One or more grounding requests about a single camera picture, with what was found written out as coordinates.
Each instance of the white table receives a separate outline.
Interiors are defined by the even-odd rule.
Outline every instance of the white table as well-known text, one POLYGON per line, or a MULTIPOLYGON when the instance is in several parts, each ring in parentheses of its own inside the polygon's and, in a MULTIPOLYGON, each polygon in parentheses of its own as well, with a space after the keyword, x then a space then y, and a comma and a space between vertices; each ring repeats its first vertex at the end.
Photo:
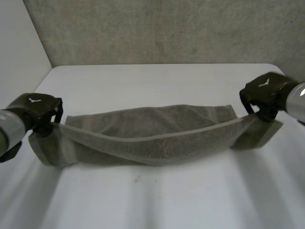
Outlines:
MULTIPOLYGON (((239 91, 269 71, 281 72, 270 64, 62 66, 36 92, 63 99, 62 122, 67 115, 173 104, 231 104, 246 115, 239 91)), ((167 167, 74 165, 60 175, 48 168, 54 184, 39 226, 303 229, 305 127, 284 113, 278 120, 284 126, 260 150, 227 150, 167 167)), ((22 150, 39 164, 27 144, 22 150)))

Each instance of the concrete wall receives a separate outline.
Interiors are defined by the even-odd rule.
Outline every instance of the concrete wall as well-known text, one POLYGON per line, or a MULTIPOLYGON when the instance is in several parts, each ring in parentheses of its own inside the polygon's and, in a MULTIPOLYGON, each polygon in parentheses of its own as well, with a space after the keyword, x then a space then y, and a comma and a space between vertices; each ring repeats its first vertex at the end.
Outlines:
POLYGON ((24 0, 52 63, 271 63, 305 79, 302 0, 24 0))

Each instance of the folded towel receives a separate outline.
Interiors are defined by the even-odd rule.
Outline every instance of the folded towel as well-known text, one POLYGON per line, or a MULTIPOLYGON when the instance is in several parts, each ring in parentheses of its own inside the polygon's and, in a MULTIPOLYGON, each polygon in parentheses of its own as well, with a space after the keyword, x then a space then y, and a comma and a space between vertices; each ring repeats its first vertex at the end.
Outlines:
POLYGON ((68 116, 46 138, 30 145, 46 165, 167 165, 231 147, 262 147, 279 130, 255 114, 237 118, 232 106, 173 105, 68 116))

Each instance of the white wall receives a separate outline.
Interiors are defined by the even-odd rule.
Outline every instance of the white wall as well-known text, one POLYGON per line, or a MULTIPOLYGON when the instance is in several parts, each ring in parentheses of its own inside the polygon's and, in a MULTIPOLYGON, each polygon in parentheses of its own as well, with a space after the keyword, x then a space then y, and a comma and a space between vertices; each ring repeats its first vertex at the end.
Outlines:
POLYGON ((22 0, 0 0, 0 109, 33 92, 50 70, 22 0))

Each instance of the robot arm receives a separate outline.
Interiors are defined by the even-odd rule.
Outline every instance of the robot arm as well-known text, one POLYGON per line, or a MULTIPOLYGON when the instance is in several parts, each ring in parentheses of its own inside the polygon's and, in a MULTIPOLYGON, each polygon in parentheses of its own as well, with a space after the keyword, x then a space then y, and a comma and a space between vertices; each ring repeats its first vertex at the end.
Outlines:
POLYGON ((59 123, 63 113, 62 100, 47 94, 23 94, 7 109, 0 110, 0 162, 14 158, 21 147, 21 140, 29 130, 46 137, 59 123))
MULTIPOLYGON (((259 107, 256 114, 265 122, 272 122, 278 111, 286 111, 305 123, 305 82, 267 73, 247 83, 239 95, 249 114, 254 113, 252 105, 259 107)), ((59 123, 62 113, 60 98, 37 93, 23 94, 0 110, 0 162, 16 156, 27 131, 48 136, 53 130, 51 118, 55 116, 54 122, 59 123)))
POLYGON ((265 122, 272 122, 278 111, 286 111, 301 123, 305 122, 305 82, 266 73, 247 83, 239 95, 249 114, 254 113, 251 105, 259 107, 257 116, 265 122))

